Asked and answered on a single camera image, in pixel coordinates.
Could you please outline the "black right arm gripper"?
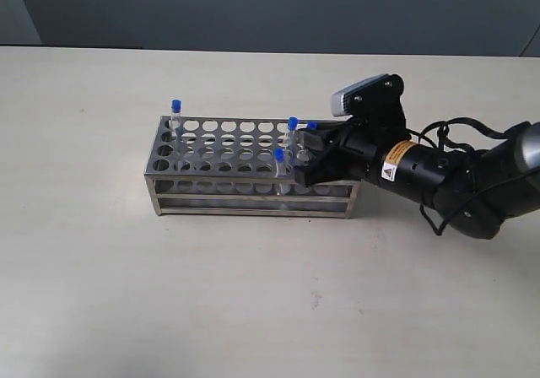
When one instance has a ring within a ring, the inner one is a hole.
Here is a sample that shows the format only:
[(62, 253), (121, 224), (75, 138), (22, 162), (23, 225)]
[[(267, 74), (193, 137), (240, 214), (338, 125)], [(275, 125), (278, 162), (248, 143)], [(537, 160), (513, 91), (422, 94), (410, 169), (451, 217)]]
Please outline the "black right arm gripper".
[(411, 134), (404, 127), (370, 127), (353, 119), (343, 125), (318, 125), (309, 133), (310, 152), (333, 154), (334, 159), (294, 166), (294, 181), (301, 186), (334, 181), (395, 182), (399, 163), (412, 148)]

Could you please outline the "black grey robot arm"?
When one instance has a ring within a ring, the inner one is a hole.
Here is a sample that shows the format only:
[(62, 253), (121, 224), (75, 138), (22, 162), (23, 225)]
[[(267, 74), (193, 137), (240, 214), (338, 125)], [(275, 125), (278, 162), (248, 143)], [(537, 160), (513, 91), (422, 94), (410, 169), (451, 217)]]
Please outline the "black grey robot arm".
[(312, 157), (294, 168), (308, 187), (365, 181), (418, 203), (446, 227), (489, 240), (507, 220), (539, 209), (539, 125), (523, 122), (496, 132), (472, 118), (438, 121), (426, 128), (438, 142), (412, 140), (402, 122), (393, 126), (349, 119), (303, 132)]

